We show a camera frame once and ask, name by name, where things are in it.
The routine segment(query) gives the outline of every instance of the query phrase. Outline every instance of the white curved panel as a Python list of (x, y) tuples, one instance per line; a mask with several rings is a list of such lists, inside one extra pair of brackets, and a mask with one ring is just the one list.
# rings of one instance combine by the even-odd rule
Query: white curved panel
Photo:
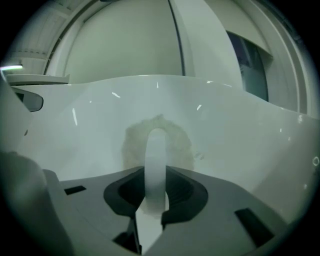
[(45, 73), (46, 75), (57, 77), (65, 76), (65, 69), (70, 51), (83, 24), (83, 22), (77, 20), (69, 28), (69, 30), (57, 46), (56, 50), (54, 51), (52, 59), (50, 60), (50, 63), (48, 65), (48, 69)]
[(122, 0), (80, 29), (65, 68), (70, 83), (134, 75), (181, 75), (175, 23), (167, 0)]
[(255, 0), (235, 0), (259, 27), (269, 46), (270, 55), (260, 51), (268, 88), (268, 101), (288, 110), (307, 113), (305, 90), (300, 94), (299, 85), (303, 81), (298, 75), (302, 72), (297, 53), (292, 52), (292, 40), (289, 40), (283, 25), (264, 6)]
[(0, 150), (15, 152), (33, 115), (0, 77)]
[(186, 76), (243, 89), (235, 50), (224, 26), (205, 0), (170, 2), (178, 29), (182, 29)]
[(299, 45), (298, 52), (305, 78), (307, 114), (320, 119), (320, 78), (317, 67), (305, 46)]
[(18, 152), (60, 180), (144, 165), (163, 129), (166, 164), (234, 182), (291, 222), (315, 186), (320, 120), (229, 85), (169, 75), (20, 86), (43, 108)]
[(234, 33), (270, 54), (269, 47), (252, 19), (233, 0), (205, 0), (225, 30)]

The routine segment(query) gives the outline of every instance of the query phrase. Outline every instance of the window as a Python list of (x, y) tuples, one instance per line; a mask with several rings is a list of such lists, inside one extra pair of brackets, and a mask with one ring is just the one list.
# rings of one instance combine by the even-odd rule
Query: window
[(258, 47), (240, 36), (227, 32), (238, 59), (243, 88), (268, 101), (268, 87)]

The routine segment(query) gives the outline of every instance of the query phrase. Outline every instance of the white plastic surface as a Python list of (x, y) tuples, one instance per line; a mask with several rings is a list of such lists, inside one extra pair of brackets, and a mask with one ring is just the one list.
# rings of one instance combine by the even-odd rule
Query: white plastic surface
[(166, 134), (150, 132), (144, 161), (145, 202), (148, 212), (161, 216), (166, 208)]
[(18, 153), (60, 180), (144, 166), (149, 133), (162, 129), (167, 165), (238, 184), (288, 223), (316, 185), (320, 120), (230, 85), (149, 75), (20, 88), (44, 104)]
[(0, 150), (16, 151), (34, 116), (0, 77)]
[(205, 0), (170, 2), (182, 32), (186, 76), (243, 89), (235, 50), (223, 24)]

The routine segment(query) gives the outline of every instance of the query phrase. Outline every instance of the black slot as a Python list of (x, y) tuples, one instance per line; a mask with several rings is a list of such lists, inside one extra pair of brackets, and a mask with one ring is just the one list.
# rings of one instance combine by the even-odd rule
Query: black slot
[(264, 245), (274, 237), (249, 208), (237, 210), (234, 213), (257, 247)]
[(86, 190), (86, 188), (84, 186), (74, 186), (74, 187), (66, 188), (64, 190), (64, 192), (67, 195), (71, 195), (71, 194), (78, 193), (78, 192), (81, 192), (81, 191), (84, 191), (84, 190)]

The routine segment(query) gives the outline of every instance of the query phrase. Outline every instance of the ceiling light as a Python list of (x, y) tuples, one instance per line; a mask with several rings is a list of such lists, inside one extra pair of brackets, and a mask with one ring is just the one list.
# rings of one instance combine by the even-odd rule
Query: ceiling light
[(0, 67), (1, 71), (5, 70), (20, 70), (22, 69), (22, 65), (12, 65), (12, 66), (2, 66)]

